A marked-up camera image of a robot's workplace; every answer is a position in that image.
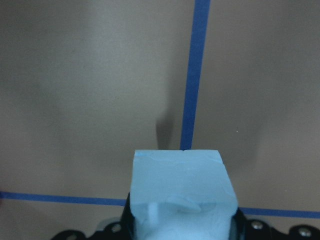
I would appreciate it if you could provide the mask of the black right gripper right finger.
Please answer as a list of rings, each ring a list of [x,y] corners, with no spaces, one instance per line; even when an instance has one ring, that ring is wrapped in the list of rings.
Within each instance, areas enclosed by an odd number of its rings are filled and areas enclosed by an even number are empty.
[[[237,209],[231,218],[230,240],[320,240],[320,229],[311,225],[292,226],[287,233],[281,232],[259,219],[248,219]]]

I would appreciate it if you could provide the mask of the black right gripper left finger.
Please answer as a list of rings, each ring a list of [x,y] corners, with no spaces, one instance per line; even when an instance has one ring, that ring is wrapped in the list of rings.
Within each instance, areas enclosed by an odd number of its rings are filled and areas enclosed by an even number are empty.
[[[85,236],[82,231],[64,230],[57,233],[52,240],[133,240],[134,221],[130,208],[130,193],[127,195],[124,210],[120,220],[111,222],[103,230],[95,231],[91,236]]]

